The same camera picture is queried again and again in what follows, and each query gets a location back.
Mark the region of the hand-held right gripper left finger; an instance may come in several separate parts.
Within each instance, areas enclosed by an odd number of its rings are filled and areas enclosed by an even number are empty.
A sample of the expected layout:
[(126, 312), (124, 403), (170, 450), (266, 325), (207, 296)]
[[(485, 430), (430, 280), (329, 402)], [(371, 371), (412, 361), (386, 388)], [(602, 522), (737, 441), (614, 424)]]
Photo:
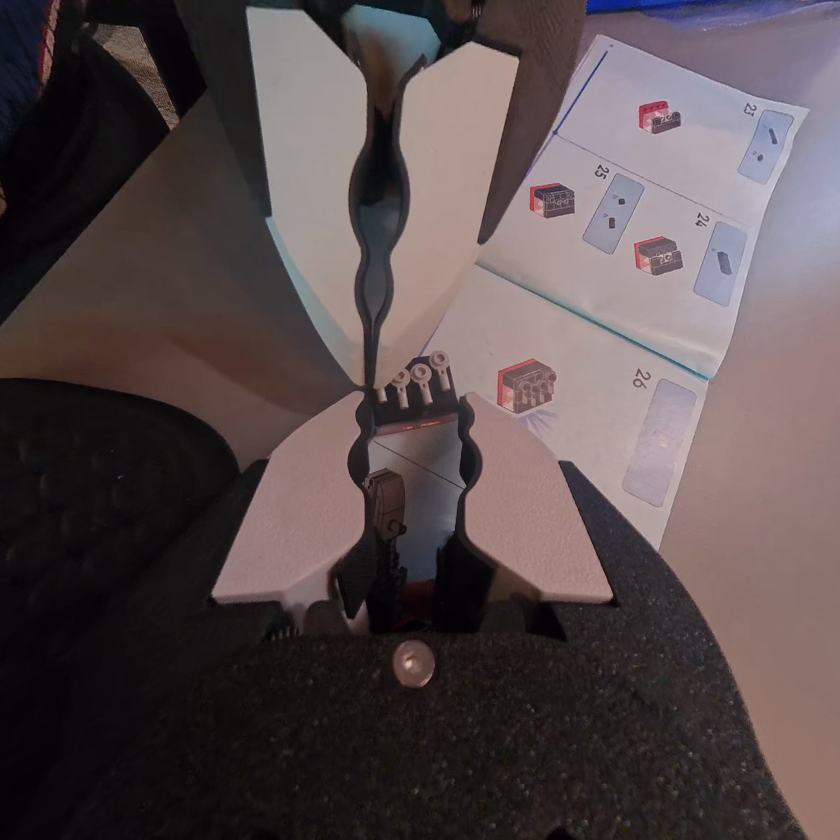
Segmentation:
[(298, 628), (312, 604), (328, 602), (353, 634), (369, 631), (372, 435), (368, 393), (352, 392), (279, 444), (217, 577), (215, 602), (276, 602)]

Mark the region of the black mesh cushion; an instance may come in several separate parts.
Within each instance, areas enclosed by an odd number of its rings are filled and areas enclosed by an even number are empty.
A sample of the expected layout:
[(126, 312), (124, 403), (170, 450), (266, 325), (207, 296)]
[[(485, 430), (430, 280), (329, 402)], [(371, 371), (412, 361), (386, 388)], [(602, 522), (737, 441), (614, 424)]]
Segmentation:
[(60, 747), (70, 650), (238, 478), (224, 438), (150, 398), (1, 387), (2, 838)]

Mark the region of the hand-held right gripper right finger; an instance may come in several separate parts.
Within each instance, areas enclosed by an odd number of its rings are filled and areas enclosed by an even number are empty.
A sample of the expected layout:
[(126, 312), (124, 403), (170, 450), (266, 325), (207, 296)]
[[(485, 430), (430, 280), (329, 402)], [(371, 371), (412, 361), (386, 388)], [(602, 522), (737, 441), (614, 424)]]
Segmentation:
[(561, 634), (559, 603), (614, 602), (550, 448), (475, 392), (460, 398), (455, 530), (437, 553), (436, 625), (449, 633)]

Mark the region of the black toy brick block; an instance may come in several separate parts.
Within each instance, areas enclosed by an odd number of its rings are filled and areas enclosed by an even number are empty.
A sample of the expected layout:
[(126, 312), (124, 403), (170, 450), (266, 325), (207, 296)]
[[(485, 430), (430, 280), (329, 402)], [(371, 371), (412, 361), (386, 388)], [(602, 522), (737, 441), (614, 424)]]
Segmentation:
[(455, 389), (455, 380), (451, 371), (450, 361), (448, 372), (452, 388), (449, 392), (441, 392), (438, 377), (429, 363), (429, 355), (416, 357), (411, 360), (405, 369), (409, 370), (411, 374), (411, 369), (415, 364), (423, 363), (429, 366), (433, 373), (432, 381), (430, 382), (430, 390), (434, 398), (433, 404), (431, 406), (424, 405), (417, 384), (411, 381), (407, 387), (409, 408), (405, 411), (401, 410), (397, 402), (395, 389), (390, 381), (383, 386), (386, 387), (388, 395), (387, 403), (379, 404), (374, 392), (373, 415), (375, 433), (378, 436), (399, 434), (424, 427), (447, 424), (457, 419), (459, 397)]

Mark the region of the step-page instruction booklet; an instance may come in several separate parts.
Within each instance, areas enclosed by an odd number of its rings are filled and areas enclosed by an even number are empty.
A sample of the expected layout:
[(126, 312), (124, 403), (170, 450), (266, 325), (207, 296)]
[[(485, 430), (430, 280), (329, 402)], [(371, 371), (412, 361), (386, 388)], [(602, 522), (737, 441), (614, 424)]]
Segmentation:
[(596, 36), (427, 345), (655, 550), (809, 114)]

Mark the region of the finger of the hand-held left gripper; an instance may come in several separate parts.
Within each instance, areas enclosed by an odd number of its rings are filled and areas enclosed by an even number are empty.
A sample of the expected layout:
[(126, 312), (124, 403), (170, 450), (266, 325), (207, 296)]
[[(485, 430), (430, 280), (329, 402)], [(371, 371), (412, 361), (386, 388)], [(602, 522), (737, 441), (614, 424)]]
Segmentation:
[(421, 56), (401, 81), (395, 152), (405, 193), (374, 387), (419, 355), (476, 262), (518, 69), (518, 56), (470, 41), (431, 65)]
[(350, 184), (368, 138), (360, 69), (296, 8), (248, 7), (270, 214), (267, 226), (312, 325), (354, 384), (364, 383), (355, 281), (362, 247)]

